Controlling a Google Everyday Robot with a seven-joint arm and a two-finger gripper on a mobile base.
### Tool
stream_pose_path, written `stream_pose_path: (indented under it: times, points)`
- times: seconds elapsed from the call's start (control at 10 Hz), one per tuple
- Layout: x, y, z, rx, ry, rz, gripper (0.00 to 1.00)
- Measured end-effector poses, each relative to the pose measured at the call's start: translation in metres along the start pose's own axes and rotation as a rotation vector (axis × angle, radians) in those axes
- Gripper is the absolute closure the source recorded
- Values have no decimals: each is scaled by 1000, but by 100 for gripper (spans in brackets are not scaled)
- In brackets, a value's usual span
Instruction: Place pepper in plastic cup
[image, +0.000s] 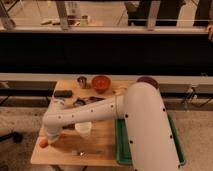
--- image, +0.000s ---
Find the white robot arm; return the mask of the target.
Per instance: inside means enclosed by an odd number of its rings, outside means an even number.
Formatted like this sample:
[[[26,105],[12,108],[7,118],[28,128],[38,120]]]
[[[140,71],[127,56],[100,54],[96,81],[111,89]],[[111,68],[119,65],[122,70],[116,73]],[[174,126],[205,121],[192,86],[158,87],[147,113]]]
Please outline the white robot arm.
[[[179,158],[161,94],[153,85],[136,82],[123,95],[64,109],[54,99],[43,117],[49,140],[73,123],[124,118],[135,171],[179,171]]]

